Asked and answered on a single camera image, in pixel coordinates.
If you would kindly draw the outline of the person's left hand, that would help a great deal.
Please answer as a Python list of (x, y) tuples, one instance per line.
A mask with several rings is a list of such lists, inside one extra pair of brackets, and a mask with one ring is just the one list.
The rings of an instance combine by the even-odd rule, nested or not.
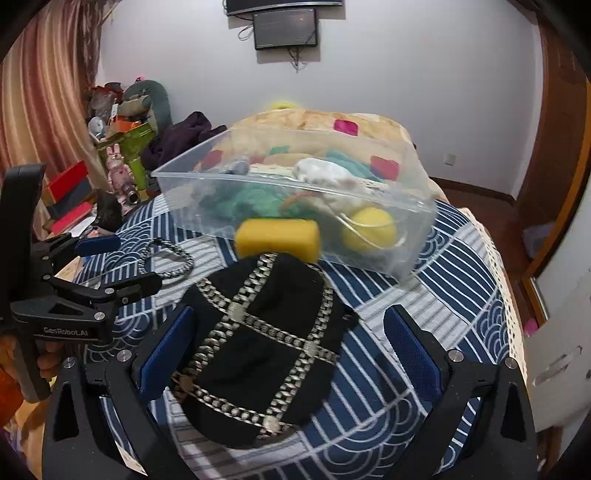
[[(11, 335), (1, 337), (1, 369), (5, 371), (12, 379), (18, 380), (17, 371), (15, 369), (15, 351), (17, 341)], [(37, 359), (37, 365), (40, 370), (42, 378), (51, 380), (57, 375), (59, 365), (61, 363), (61, 349), (62, 343), (46, 342), (45, 352), (40, 354)]]

